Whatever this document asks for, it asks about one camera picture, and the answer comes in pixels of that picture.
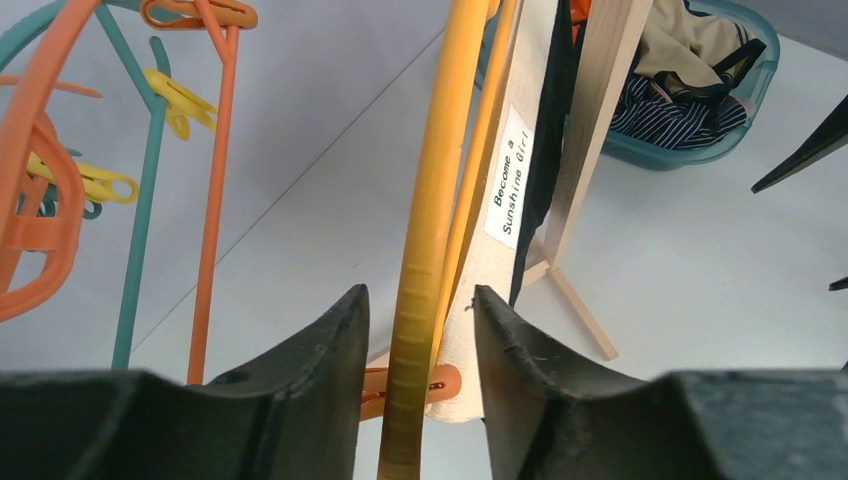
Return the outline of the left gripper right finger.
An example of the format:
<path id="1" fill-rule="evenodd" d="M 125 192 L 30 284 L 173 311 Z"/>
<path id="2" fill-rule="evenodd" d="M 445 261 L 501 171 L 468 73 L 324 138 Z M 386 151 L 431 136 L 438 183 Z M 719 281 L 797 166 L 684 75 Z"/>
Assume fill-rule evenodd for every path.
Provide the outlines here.
<path id="1" fill-rule="evenodd" d="M 840 370 L 685 370 L 642 381 L 596 363 L 477 286 L 475 340 L 496 479 L 843 479 Z"/>

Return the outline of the beige underwear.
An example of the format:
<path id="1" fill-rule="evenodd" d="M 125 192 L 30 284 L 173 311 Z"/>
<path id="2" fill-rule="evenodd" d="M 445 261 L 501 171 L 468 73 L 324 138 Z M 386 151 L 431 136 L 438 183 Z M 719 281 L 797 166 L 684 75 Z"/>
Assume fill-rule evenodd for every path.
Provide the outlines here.
<path id="1" fill-rule="evenodd" d="M 655 1 L 633 73 L 652 80 L 672 100 L 718 104 L 767 49 L 745 27 L 693 10 L 688 1 Z"/>

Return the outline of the teal hanger with clips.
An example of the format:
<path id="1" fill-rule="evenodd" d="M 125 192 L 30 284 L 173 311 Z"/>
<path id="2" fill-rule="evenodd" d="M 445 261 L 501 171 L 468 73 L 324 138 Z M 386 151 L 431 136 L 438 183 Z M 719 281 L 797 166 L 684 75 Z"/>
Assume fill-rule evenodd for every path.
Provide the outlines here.
<path id="1" fill-rule="evenodd" d="M 43 6 L 4 32 L 1 37 L 2 62 L 8 63 L 29 45 L 34 45 L 36 50 L 44 33 L 66 2 L 68 1 L 55 1 Z M 217 104 L 206 102 L 172 78 L 167 53 L 158 37 L 150 39 L 155 67 L 150 70 L 141 68 L 112 14 L 112 3 L 95 2 L 98 6 L 90 18 L 99 22 L 150 115 L 142 176 L 140 181 L 132 186 L 129 196 L 129 202 L 135 205 L 136 211 L 111 359 L 113 368 L 125 369 L 129 365 L 132 350 L 163 133 L 166 129 L 171 129 L 178 138 L 187 139 L 192 123 L 204 125 L 214 132 L 219 101 Z M 125 8 L 139 13 L 142 18 L 143 2 L 128 1 Z M 15 89 L 19 78 L 20 75 L 3 77 L 2 83 Z M 116 176 L 113 173 L 89 170 L 74 160 L 73 162 L 79 171 L 85 193 L 82 217 L 87 204 L 99 205 L 116 200 L 113 190 Z M 60 202 L 56 182 L 47 165 L 36 154 L 30 155 L 28 159 L 27 174 L 32 179 L 47 180 L 48 185 L 37 214 L 45 218 L 54 217 Z M 44 254 L 23 252 L 10 287 L 16 289 L 29 283 L 41 273 L 44 263 Z"/>

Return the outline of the yellow hanger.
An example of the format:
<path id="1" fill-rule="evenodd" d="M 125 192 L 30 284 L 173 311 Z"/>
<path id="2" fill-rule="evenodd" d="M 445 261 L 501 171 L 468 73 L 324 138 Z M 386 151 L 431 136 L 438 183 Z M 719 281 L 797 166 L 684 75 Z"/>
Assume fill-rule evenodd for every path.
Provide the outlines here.
<path id="1" fill-rule="evenodd" d="M 423 134 L 389 350 L 379 479 L 417 479 L 449 227 L 485 22 L 513 1 L 456 1 L 444 30 Z"/>

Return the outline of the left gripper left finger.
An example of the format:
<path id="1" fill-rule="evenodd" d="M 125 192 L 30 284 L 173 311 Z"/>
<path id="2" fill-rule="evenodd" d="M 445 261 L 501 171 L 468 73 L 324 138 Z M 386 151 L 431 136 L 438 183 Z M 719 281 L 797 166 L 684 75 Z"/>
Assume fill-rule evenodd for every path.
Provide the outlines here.
<path id="1" fill-rule="evenodd" d="M 144 370 L 1 378 L 5 479 L 349 479 L 369 296 L 206 385 Z"/>

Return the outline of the navy striped underwear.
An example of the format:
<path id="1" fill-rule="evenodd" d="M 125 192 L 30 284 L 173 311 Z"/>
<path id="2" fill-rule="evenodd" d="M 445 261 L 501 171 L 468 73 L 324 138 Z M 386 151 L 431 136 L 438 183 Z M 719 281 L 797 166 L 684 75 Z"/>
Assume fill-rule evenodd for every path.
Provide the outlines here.
<path id="1" fill-rule="evenodd" d="M 692 150 L 714 145 L 748 120 L 748 108 L 729 96 L 716 105 L 675 101 L 653 80 L 631 75 L 610 130 L 659 148 Z"/>

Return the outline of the orange hanger with clips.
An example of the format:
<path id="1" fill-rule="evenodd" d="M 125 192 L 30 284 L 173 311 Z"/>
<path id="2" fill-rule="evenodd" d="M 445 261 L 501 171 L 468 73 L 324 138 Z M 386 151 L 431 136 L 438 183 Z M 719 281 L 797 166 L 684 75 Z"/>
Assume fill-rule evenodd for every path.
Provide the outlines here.
<path id="1" fill-rule="evenodd" d="M 214 149 L 210 167 L 186 382 L 204 378 L 218 236 L 229 153 L 239 36 L 259 23 L 256 10 L 241 1 L 144 1 L 143 20 L 162 30 L 204 30 L 222 63 Z"/>

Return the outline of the black white-banded underwear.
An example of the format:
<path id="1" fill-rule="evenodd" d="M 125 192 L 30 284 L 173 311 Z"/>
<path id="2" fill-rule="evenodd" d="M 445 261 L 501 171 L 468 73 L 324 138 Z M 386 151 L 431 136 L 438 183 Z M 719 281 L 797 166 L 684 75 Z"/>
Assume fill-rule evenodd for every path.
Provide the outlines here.
<path id="1" fill-rule="evenodd" d="M 448 247 L 447 296 L 425 414 L 455 424 L 483 415 L 473 297 L 478 285 L 509 298 L 526 254 L 522 222 L 532 191 L 537 117 L 551 50 L 571 44 L 568 1 L 504 1 L 482 81 L 478 112 Z"/>

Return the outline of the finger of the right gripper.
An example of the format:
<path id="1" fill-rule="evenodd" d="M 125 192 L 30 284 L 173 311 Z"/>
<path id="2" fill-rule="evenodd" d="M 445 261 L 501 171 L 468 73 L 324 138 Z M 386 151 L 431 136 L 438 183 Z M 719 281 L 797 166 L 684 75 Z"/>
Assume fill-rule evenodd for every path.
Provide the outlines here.
<path id="1" fill-rule="evenodd" d="M 751 192 L 759 193 L 786 180 L 846 144 L 847 97 L 844 97 L 791 155 L 751 187 Z"/>
<path id="2" fill-rule="evenodd" d="M 845 290 L 848 288 L 848 277 L 843 277 L 834 282 L 831 282 L 828 286 L 828 290 L 831 292 Z"/>

